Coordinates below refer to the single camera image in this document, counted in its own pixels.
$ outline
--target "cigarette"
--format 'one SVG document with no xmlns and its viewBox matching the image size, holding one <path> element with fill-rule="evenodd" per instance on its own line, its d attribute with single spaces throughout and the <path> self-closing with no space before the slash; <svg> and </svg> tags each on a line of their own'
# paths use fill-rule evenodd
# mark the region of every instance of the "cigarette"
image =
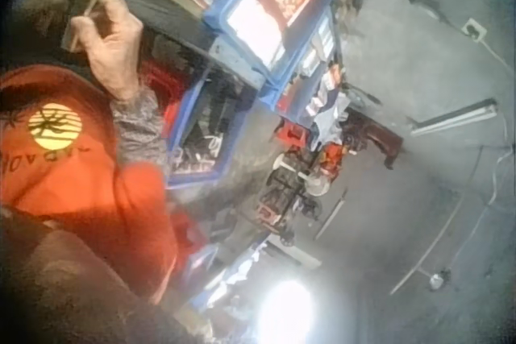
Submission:
<svg viewBox="0 0 516 344">
<path fill-rule="evenodd" d="M 95 5 L 97 4 L 98 0 L 89 0 L 88 6 L 86 7 L 83 16 L 89 16 L 91 14 L 91 11 L 94 9 Z M 79 44 L 79 35 L 77 33 L 73 34 L 72 43 L 70 44 L 70 51 L 75 52 L 77 50 L 77 45 Z"/>
</svg>

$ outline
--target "workshop wall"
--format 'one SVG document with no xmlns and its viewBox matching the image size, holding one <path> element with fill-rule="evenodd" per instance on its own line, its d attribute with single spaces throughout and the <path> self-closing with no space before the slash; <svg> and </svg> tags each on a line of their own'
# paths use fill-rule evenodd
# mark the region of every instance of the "workshop wall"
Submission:
<svg viewBox="0 0 516 344">
<path fill-rule="evenodd" d="M 455 27 L 461 28 L 470 17 L 482 24 L 488 45 L 513 65 L 514 0 L 435 1 Z M 410 139 L 407 117 L 421 122 L 493 97 L 513 133 L 513 75 L 481 44 L 408 0 L 364 0 L 344 55 L 348 80 L 384 104 L 384 109 L 370 113 L 406 137 L 406 151 L 443 182 L 464 185 L 476 145 L 504 144 L 501 119 Z M 490 149 L 482 158 L 474 185 L 485 195 L 491 189 L 488 171 L 501 153 Z"/>
<path fill-rule="evenodd" d="M 508 64 L 514 63 L 514 0 L 435 1 L 458 28 L 470 17 L 482 24 L 488 30 L 488 45 Z M 325 198 L 328 213 L 343 188 L 350 187 L 346 205 L 319 241 L 319 248 L 328 250 L 323 261 L 330 273 L 324 276 L 332 278 L 328 283 L 341 287 L 343 293 L 360 294 L 359 301 L 348 306 L 356 308 L 358 317 L 355 342 L 456 344 L 516 337 L 509 330 L 514 326 L 510 318 L 514 316 L 511 295 L 516 276 L 512 157 L 498 170 L 497 208 L 485 208 L 493 192 L 493 167 L 506 152 L 500 116 L 409 137 L 411 119 L 421 122 L 493 97 L 506 117 L 512 143 L 513 75 L 481 45 L 408 0 L 364 0 L 344 55 L 349 82 L 383 102 L 383 109 L 371 107 L 368 113 L 405 138 L 405 150 L 394 171 L 382 170 L 379 152 L 368 149 L 345 161 L 342 177 Z M 448 267 L 468 240 L 452 265 L 451 283 L 431 292 L 428 279 L 416 273 L 389 296 L 430 246 L 459 200 L 479 145 L 487 147 L 472 189 L 423 264 L 430 273 Z M 299 229 L 301 239 L 310 238 L 308 225 Z M 359 284 L 346 281 L 350 271 L 362 275 Z M 346 311 L 328 304 L 325 317 L 342 321 Z M 346 328 L 339 329 L 340 337 L 349 337 Z"/>
</svg>

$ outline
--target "hand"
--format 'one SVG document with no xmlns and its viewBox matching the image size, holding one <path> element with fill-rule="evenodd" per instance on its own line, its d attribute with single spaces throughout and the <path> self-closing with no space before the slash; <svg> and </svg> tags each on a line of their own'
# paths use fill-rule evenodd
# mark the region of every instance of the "hand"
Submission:
<svg viewBox="0 0 516 344">
<path fill-rule="evenodd" d="M 124 0 L 98 1 L 110 22 L 105 38 L 88 16 L 73 18 L 72 25 L 97 80 L 115 98 L 130 102 L 139 92 L 138 51 L 144 25 L 129 12 Z"/>
</svg>

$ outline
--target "fluorescent light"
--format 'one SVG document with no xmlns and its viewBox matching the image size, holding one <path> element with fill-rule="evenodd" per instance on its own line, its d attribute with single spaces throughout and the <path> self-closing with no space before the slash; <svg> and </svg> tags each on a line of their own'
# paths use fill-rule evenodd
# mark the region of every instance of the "fluorescent light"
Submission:
<svg viewBox="0 0 516 344">
<path fill-rule="evenodd" d="M 487 106 L 482 106 L 461 114 L 447 114 L 446 118 L 439 121 L 430 120 L 420 124 L 416 129 L 410 132 L 413 136 L 425 135 L 436 131 L 443 131 L 446 129 L 463 126 L 472 122 L 484 121 L 489 118 L 497 116 L 497 105 L 490 103 Z"/>
</svg>

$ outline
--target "gray cuff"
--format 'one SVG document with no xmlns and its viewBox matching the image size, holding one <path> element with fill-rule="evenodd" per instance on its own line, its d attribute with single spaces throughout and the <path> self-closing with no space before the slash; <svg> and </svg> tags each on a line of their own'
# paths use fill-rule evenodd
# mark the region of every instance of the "gray cuff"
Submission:
<svg viewBox="0 0 516 344">
<path fill-rule="evenodd" d="M 119 163 L 149 161 L 168 176 L 166 141 L 161 137 L 164 121 L 154 92 L 142 86 L 131 102 L 112 101 L 110 107 L 117 129 Z"/>
</svg>

